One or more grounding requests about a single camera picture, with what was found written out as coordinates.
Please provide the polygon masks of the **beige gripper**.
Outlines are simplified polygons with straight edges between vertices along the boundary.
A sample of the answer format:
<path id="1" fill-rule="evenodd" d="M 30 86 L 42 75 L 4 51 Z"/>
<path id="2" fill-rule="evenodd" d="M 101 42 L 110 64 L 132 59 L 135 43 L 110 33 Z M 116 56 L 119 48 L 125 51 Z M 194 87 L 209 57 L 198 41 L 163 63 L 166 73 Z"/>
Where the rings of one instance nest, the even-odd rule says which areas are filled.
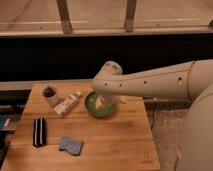
<path id="1" fill-rule="evenodd" d="M 107 105 L 116 105 L 120 101 L 120 97 L 113 94 L 100 94 L 99 98 L 102 107 Z"/>

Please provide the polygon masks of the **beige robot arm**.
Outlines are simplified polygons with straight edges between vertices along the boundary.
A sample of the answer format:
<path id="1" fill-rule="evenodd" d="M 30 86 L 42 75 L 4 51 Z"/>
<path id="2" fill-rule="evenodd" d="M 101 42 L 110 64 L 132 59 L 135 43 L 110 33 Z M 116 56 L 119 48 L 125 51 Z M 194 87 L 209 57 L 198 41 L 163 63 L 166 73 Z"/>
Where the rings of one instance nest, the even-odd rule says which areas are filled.
<path id="1" fill-rule="evenodd" d="M 118 63 L 108 61 L 92 88 L 106 101 L 118 95 L 190 101 L 175 171 L 213 171 L 213 59 L 127 75 Z"/>

